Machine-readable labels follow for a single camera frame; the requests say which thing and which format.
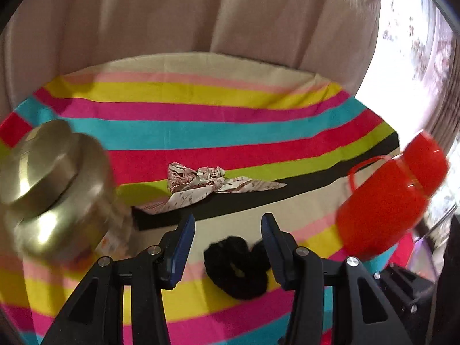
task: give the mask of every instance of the red handle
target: red handle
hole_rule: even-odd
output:
[[[351,192],[353,193],[356,191],[356,185],[355,185],[355,177],[354,175],[356,174],[356,171],[358,171],[360,168],[363,168],[364,166],[367,166],[368,164],[371,164],[373,162],[376,162],[378,160],[385,160],[389,161],[392,158],[389,155],[378,155],[377,157],[372,157],[369,158],[368,160],[365,160],[361,163],[358,163],[356,166],[354,166],[350,172],[348,173],[348,178],[350,179],[350,187],[351,187]]]

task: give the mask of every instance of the gold lid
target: gold lid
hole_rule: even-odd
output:
[[[30,219],[5,213],[16,248],[32,257],[71,261],[82,251],[95,248],[110,222],[120,216],[115,213],[115,185],[103,147],[88,135],[75,135],[81,145],[80,170],[58,201]]]
[[[78,160],[78,134],[66,121],[34,128],[0,167],[0,203],[17,219],[41,214],[75,177]]]

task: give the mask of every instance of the red plastic bottle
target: red plastic bottle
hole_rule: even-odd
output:
[[[386,162],[356,189],[356,171],[381,159]],[[348,253],[368,260],[395,245],[421,220],[448,168],[444,153],[426,131],[419,132],[399,156],[374,157],[352,168],[352,194],[336,219]]]

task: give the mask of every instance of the blue stripe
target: blue stripe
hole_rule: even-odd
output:
[[[365,106],[349,98],[322,114],[273,123],[125,121],[65,118],[74,131],[97,138],[107,150],[171,150],[278,143],[312,137],[357,117]],[[29,97],[16,112],[34,127],[58,118]]]
[[[367,270],[373,274],[381,271],[388,264],[388,260],[396,250],[397,245],[388,249],[374,259],[364,262]],[[333,317],[333,291],[332,287],[324,289],[324,314],[323,314],[323,332],[332,328]],[[272,321],[260,328],[247,332],[243,335],[236,336],[232,339],[219,341],[213,345],[255,345],[255,344],[276,344],[277,340],[284,336],[288,328],[289,314]]]
[[[26,345],[40,345],[43,341],[43,337],[34,332],[21,332],[20,335]]]

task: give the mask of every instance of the striped towel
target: striped towel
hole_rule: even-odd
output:
[[[229,235],[260,239],[260,219],[274,213],[280,227],[324,258],[347,253],[335,211],[349,196],[348,170],[369,157],[398,150],[394,130],[321,76],[279,66],[204,54],[128,58],[58,77],[37,90],[0,126],[0,157],[33,127],[63,118],[74,131],[107,149],[130,205],[169,195],[167,167],[217,167],[288,185],[275,191],[211,194],[155,220],[150,235],[192,212],[196,236],[182,282],[164,292],[173,345],[274,344],[286,330],[293,294],[269,275],[268,292],[240,302],[204,274],[203,251]],[[364,181],[376,166],[357,174]],[[378,271],[394,249],[368,263]],[[29,344],[45,332],[88,266],[64,269],[1,251],[0,302]],[[125,344],[131,344],[130,290],[123,305]],[[332,294],[325,292],[324,329],[332,325]]]

